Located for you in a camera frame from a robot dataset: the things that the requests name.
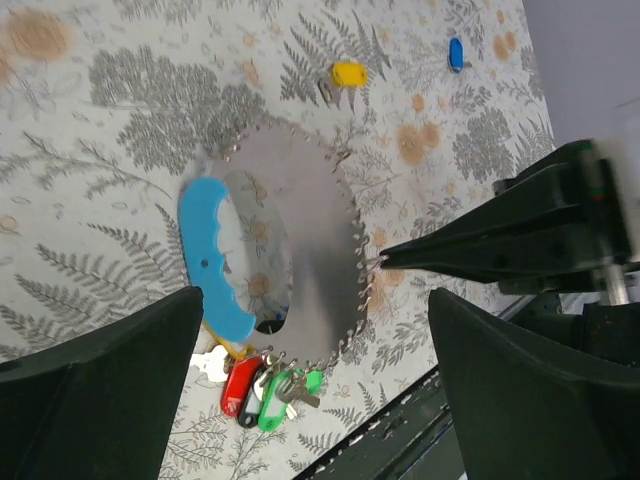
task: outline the blue object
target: blue object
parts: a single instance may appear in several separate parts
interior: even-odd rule
[[[456,73],[464,68],[464,49],[458,37],[453,37],[449,41],[449,66]]]
[[[180,200],[178,221],[189,280],[204,294],[205,324],[228,342],[242,343],[253,332],[256,317],[240,308],[224,278],[218,208],[227,194],[220,180],[199,178]]]

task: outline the table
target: table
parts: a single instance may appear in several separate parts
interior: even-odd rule
[[[2,358],[186,284],[178,194],[197,174],[196,144],[236,118],[269,112],[355,151],[344,168],[371,236],[368,256],[460,216],[491,197],[492,181],[552,149],[521,2],[304,3],[4,2]],[[472,64],[459,74],[447,65],[453,35]],[[365,65],[370,84],[327,106],[314,82],[335,60]],[[260,199],[252,185],[245,192]],[[269,242],[260,221],[236,221],[239,230],[229,222],[236,275],[247,271],[234,245]],[[287,283],[264,272],[234,286],[256,309],[286,298]],[[492,312],[512,301],[493,286],[379,272],[369,327],[331,372],[319,410],[300,407],[272,434],[243,430],[221,415],[220,385],[192,369],[160,477],[293,477],[436,363],[426,312],[435,286]]]

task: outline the oval hole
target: oval hole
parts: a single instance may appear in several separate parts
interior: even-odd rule
[[[218,211],[218,248],[238,304],[256,315],[256,330],[282,328],[291,301],[293,273],[287,232],[260,179],[242,170],[227,175],[227,201]]]

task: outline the tablecloth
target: tablecloth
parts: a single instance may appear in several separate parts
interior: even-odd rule
[[[471,63],[458,74],[452,36]],[[316,81],[336,61],[364,65],[369,83],[327,105]],[[370,257],[486,201],[494,180],[553,142],[519,0],[2,0],[2,358],[187,284],[176,213],[202,167],[196,145],[265,112],[354,151],[343,168]],[[268,192],[245,173],[238,191],[260,206]],[[280,248],[277,214],[264,211],[230,215],[221,243],[240,301],[270,315],[295,278],[286,263],[278,275],[242,265]],[[511,301],[494,286],[376,272],[368,327],[318,410],[298,406],[273,433],[244,430],[220,413],[221,386],[191,369],[160,477],[293,477],[435,365],[436,286],[489,311]]]

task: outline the black key tag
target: black key tag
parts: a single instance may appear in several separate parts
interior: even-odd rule
[[[240,414],[238,415],[238,423],[243,428],[253,428],[258,425],[258,417],[260,417],[260,411],[262,410],[262,399],[258,398],[256,392],[253,390],[253,385],[258,381],[260,375],[264,373],[266,367],[260,367],[253,375],[251,381],[251,388],[245,398]]]

